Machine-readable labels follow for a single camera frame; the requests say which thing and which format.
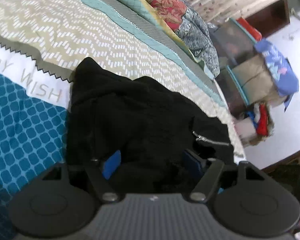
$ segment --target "zipper pull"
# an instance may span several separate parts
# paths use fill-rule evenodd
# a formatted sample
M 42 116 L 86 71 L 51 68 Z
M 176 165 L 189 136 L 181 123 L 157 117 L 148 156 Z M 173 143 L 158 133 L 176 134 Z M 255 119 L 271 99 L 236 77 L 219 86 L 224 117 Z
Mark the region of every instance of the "zipper pull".
M 207 143 L 211 143 L 211 144 L 215 144 L 215 145 L 224 145 L 224 146 L 229 146 L 230 145 L 230 143 L 210 140 L 210 139 L 208 139 L 208 138 L 206 138 L 206 137 L 204 137 L 200 134 L 197 134 L 195 131 L 192 131 L 192 134 L 197 137 L 195 139 L 196 141 L 203 141 L 203 142 L 207 142 Z

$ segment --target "black jacket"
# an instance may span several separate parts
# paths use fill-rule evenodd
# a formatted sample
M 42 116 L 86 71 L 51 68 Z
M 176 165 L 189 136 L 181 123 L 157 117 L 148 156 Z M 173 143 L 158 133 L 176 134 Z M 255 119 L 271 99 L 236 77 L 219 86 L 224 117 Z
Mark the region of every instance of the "black jacket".
M 194 102 L 150 77 L 130 80 L 84 59 L 74 73 L 67 162 L 107 159 L 121 150 L 109 183 L 117 192 L 189 192 L 194 181 L 182 167 L 184 149 L 233 163 L 233 147 L 195 142 L 192 131 L 229 142 L 227 126 Z

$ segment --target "bed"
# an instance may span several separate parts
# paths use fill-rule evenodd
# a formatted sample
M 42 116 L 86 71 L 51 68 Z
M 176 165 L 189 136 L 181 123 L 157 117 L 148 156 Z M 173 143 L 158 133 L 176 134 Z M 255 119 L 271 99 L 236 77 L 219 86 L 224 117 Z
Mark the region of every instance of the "bed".
M 72 72 L 88 56 L 188 97 L 228 125 L 234 161 L 245 160 L 215 81 L 157 19 L 119 0 L 0 0 L 0 239 L 15 234 L 11 198 L 63 161 Z

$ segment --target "zippered pocket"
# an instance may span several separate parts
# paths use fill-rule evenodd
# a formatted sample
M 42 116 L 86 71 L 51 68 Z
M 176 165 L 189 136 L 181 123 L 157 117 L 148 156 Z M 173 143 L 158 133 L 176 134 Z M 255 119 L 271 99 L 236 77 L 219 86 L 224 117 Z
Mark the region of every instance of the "zippered pocket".
M 214 141 L 214 140 L 210 140 L 200 134 L 197 134 L 195 131 L 192 131 L 192 134 L 194 136 L 196 136 L 196 141 L 203 141 L 203 142 L 207 142 L 207 143 L 211 143 L 211 144 L 214 144 L 214 145 L 223 145 L 223 146 L 229 146 L 230 143 L 226 143 L 226 142 L 218 142 L 218 141 Z

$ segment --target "white wall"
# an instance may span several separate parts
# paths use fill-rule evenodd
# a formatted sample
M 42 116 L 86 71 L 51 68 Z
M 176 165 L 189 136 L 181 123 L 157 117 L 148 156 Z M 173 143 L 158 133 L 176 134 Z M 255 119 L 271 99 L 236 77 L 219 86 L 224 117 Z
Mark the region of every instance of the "white wall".
M 299 92 L 295 94 L 287 111 L 283 105 L 271 110 L 274 135 L 257 146 L 245 148 L 247 160 L 259 169 L 276 163 L 300 150 L 300 21 L 290 18 L 290 25 L 268 38 L 288 58 L 299 78 Z

